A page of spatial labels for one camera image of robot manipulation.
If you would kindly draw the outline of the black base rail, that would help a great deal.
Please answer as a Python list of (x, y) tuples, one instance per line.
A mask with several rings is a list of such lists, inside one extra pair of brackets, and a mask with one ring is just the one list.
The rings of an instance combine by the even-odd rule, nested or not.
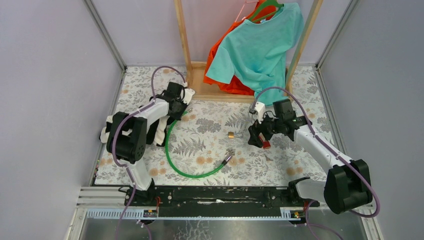
[(120, 187), (124, 204), (153, 207), (159, 217), (280, 217), (281, 209), (305, 210), (309, 200), (285, 187), (271, 186), (172, 186), (156, 185), (148, 190)]

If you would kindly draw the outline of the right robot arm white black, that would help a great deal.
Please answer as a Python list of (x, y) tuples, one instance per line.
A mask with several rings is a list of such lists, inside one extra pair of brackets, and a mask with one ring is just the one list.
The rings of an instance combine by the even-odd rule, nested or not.
[(373, 201), (369, 167), (364, 160), (351, 159), (322, 138), (306, 116), (296, 114), (289, 99), (274, 102), (273, 109), (269, 116), (262, 102), (253, 103), (249, 112), (257, 119), (248, 128), (248, 144), (261, 148), (264, 140), (284, 135), (311, 155), (326, 174), (325, 180), (302, 177), (290, 181), (286, 198), (291, 205), (315, 200), (341, 214)]

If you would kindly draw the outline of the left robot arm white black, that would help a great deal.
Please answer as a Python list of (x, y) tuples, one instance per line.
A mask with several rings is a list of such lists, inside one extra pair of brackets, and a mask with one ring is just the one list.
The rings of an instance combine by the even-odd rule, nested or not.
[(180, 120), (195, 93), (187, 84), (170, 82), (166, 90), (152, 96), (147, 105), (131, 113), (115, 113), (105, 128), (106, 150), (118, 166), (127, 170), (137, 190), (135, 197), (144, 206), (155, 200), (155, 192), (150, 188), (153, 179), (142, 159), (146, 146), (164, 143), (168, 120)]

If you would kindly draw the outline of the orange garment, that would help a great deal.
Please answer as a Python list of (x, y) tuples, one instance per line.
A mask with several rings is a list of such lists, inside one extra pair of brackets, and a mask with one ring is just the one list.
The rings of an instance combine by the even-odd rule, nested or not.
[(262, 2), (211, 49), (203, 81), (239, 95), (284, 88), (286, 52), (292, 45), (290, 24), (298, 10), (297, 3), (277, 7)]

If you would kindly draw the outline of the wooden clothes rack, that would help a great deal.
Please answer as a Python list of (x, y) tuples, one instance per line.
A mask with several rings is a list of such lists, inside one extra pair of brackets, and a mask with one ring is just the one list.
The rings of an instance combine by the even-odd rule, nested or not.
[[(250, 95), (237, 95), (230, 94), (224, 91), (221, 91), (219, 87), (215, 85), (210, 85), (203, 82), (204, 79), (204, 70), (206, 67), (205, 61), (192, 61), (189, 50), (189, 43), (187, 37), (187, 30), (184, 19), (183, 5), (180, 0), (174, 0), (174, 7), (176, 11), (177, 24), (179, 29), (179, 35), (182, 45), (182, 51), (186, 66), (186, 80), (188, 82), (188, 87), (194, 89), (195, 100), (203, 100), (203, 101), (219, 101), (219, 102), (234, 102), (234, 103), (251, 103), (253, 101), (253, 97)], [(319, 11), (323, 4), (323, 0), (315, 0), (312, 3), (310, 8), (308, 17), (304, 24), (304, 29), (300, 36), (299, 42), (296, 46), (295, 52), (293, 54), (293, 58), (289, 65), (286, 74), (286, 84), (285, 89), (289, 92), (293, 92), (293, 84), (292, 79), (296, 68), (298, 66), (301, 55), (305, 49), (307, 41), (309, 39), (310, 33), (313, 29), (317, 16), (319, 15)]]

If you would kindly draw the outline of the green hanger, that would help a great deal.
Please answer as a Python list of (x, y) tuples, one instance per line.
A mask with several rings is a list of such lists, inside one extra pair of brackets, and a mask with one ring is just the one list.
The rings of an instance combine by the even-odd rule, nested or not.
[[(285, 5), (283, 3), (279, 3), (277, 0), (265, 0), (255, 9), (253, 14), (247, 19), (252, 23), (258, 23), (261, 20), (265, 20), (266, 18), (273, 16), (279, 10), (282, 10), (284, 6)], [(273, 8), (272, 12), (266, 11), (267, 14), (263, 13), (264, 10), (268, 10), (271, 7)]]

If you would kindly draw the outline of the pink hanger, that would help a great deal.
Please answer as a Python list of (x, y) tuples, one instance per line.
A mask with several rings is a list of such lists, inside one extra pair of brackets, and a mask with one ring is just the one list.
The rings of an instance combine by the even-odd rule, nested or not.
[(246, 16), (249, 16), (256, 9), (258, 3), (259, 0), (245, 0), (242, 3), (234, 22), (239, 22), (243, 20)]

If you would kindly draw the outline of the teal t-shirt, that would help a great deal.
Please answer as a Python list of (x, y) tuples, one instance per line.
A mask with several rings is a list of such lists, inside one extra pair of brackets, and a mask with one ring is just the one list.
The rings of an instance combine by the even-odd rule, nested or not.
[(286, 99), (286, 53), (295, 47), (304, 29), (298, 3), (286, 3), (262, 23), (244, 20), (219, 44), (206, 77), (229, 84), (233, 77), (253, 90), (266, 106)]

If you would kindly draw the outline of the black white striped cloth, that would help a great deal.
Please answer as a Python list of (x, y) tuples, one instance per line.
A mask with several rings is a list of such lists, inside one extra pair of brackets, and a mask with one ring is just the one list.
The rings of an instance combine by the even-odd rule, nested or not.
[[(106, 126), (104, 126), (99, 134), (99, 140), (102, 144), (106, 144), (109, 138), (112, 124), (113, 124), (113, 115), (108, 115), (106, 118)], [(167, 126), (172, 123), (174, 118), (170, 116), (161, 117), (159, 120), (155, 121), (147, 132), (146, 144), (152, 145), (156, 144), (159, 147), (165, 146), (165, 138), (167, 136)]]

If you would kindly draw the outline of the red cable lock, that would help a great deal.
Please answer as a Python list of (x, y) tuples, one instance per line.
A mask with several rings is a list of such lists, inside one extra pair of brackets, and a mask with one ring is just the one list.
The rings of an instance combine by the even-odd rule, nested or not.
[(259, 134), (259, 138), (260, 138), (260, 140), (262, 142), (262, 148), (264, 150), (267, 150), (267, 149), (269, 149), (271, 147), (270, 142), (268, 140), (266, 140), (266, 138), (264, 137), (264, 135), (262, 133)]

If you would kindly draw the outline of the brass padlock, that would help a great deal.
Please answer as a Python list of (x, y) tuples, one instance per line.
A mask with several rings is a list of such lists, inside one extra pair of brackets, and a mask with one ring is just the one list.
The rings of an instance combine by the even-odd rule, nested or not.
[(240, 139), (243, 138), (242, 132), (228, 132), (227, 136), (229, 139)]

